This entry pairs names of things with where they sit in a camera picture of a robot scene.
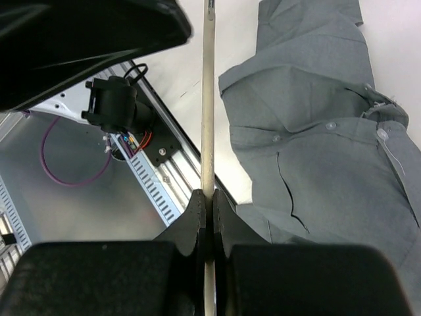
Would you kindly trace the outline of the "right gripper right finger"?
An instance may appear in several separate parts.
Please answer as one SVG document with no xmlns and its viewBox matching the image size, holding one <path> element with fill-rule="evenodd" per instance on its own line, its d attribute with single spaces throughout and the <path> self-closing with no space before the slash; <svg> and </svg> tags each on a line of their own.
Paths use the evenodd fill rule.
<svg viewBox="0 0 421 316">
<path fill-rule="evenodd" d="M 361 245 L 271 244 L 213 198 L 218 315 L 412 315 L 389 261 Z"/>
</svg>

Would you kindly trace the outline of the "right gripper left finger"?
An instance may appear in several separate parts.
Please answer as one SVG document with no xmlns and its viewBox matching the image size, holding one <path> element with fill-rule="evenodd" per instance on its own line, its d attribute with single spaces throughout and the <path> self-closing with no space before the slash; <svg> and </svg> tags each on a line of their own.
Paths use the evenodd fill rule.
<svg viewBox="0 0 421 316">
<path fill-rule="evenodd" d="M 3 293 L 2 315 L 203 315 L 205 199 L 154 240 L 30 247 Z"/>
</svg>

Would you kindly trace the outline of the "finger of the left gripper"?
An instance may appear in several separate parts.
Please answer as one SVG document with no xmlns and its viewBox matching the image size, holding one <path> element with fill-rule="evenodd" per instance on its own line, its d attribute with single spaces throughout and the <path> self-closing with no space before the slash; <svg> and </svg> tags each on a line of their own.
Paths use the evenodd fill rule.
<svg viewBox="0 0 421 316">
<path fill-rule="evenodd" d="M 29 109 L 191 34 L 176 1 L 2 1 L 1 110 Z"/>
</svg>

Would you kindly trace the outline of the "grey button shirt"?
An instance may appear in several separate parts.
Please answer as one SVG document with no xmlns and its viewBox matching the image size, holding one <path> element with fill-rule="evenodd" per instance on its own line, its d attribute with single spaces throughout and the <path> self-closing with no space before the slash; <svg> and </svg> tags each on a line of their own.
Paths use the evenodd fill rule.
<svg viewBox="0 0 421 316">
<path fill-rule="evenodd" d="M 255 54 L 219 78 L 264 236 L 366 244 L 420 314 L 420 150 L 377 92 L 358 1 L 261 1 Z"/>
</svg>

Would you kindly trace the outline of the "cream plastic hanger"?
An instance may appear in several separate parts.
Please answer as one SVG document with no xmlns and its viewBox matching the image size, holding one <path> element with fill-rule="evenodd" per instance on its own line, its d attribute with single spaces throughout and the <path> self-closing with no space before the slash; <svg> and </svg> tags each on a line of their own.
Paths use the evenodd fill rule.
<svg viewBox="0 0 421 316">
<path fill-rule="evenodd" d="M 215 1 L 204 2 L 203 58 L 202 58 L 202 114 L 201 114 L 201 189 L 205 197 L 205 315 L 216 314 L 216 285 L 213 248 L 213 195 L 214 195 L 214 100 L 215 100 Z"/>
</svg>

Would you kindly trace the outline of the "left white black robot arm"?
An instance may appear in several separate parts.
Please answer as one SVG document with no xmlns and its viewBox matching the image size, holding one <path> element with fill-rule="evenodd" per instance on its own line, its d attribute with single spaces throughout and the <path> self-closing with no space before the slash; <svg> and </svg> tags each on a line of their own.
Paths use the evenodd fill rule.
<svg viewBox="0 0 421 316">
<path fill-rule="evenodd" d="M 84 83 L 81 119 L 105 132 L 141 132 L 153 112 L 137 102 L 136 80 L 97 75 L 190 36 L 176 1 L 2 1 L 1 111 L 27 111 Z"/>
</svg>

